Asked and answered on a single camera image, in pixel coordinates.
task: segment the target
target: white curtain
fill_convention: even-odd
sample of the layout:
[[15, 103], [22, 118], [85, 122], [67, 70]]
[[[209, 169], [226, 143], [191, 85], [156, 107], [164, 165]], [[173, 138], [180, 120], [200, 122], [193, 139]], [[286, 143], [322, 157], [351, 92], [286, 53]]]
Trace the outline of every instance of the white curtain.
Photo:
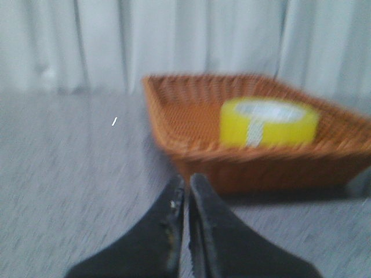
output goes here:
[[2, 0], [0, 90], [139, 92], [152, 73], [256, 72], [371, 97], [370, 0]]

